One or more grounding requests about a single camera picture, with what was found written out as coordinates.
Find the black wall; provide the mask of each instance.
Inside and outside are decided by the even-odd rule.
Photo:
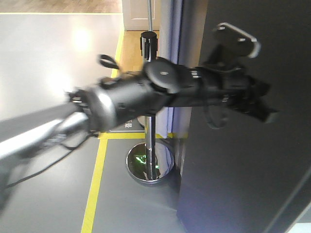
[[[212,130],[193,108],[177,214],[190,233],[283,233],[311,201],[311,1],[208,1],[200,62],[221,22],[261,42],[241,61],[272,85],[280,114],[262,124],[230,112]]]

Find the yellow tape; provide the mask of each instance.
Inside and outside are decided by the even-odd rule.
[[[93,222],[96,211],[96,204],[98,199],[98,193],[101,186],[102,174],[104,169],[104,161],[106,156],[108,140],[100,140],[99,148],[97,152],[95,168],[93,172],[93,178],[91,187],[89,190],[86,211],[84,213],[84,219],[82,224],[81,233],[91,233],[93,229]]]
[[[115,56],[116,61],[120,60],[123,37],[124,37],[124,26],[122,25],[120,29],[120,33],[119,33],[118,43],[117,43],[116,56]],[[117,70],[113,70],[111,73],[111,77],[114,78],[117,76],[117,74],[118,74]],[[106,150],[107,150],[107,143],[108,143],[107,139],[101,139],[99,143],[99,148],[98,148],[96,163],[94,167],[91,187],[90,187],[88,198],[87,198],[86,211],[84,214],[81,233],[92,233],[92,230],[93,230],[93,223],[94,223],[95,212],[96,212],[96,204],[97,204],[97,199],[98,199],[98,193],[99,193],[100,186],[101,186],[102,174],[103,174],[103,169],[104,169],[104,160],[105,160]]]
[[[175,133],[168,133],[168,138],[175,138]],[[100,133],[98,139],[144,139],[145,133]]]
[[[120,58],[121,58],[123,38],[124,38],[124,25],[122,25],[120,28],[119,39],[118,39],[118,43],[117,43],[116,56],[115,56],[115,60],[117,63],[119,63]],[[117,76],[118,76],[118,70],[113,69],[111,72],[111,77],[115,78]]]

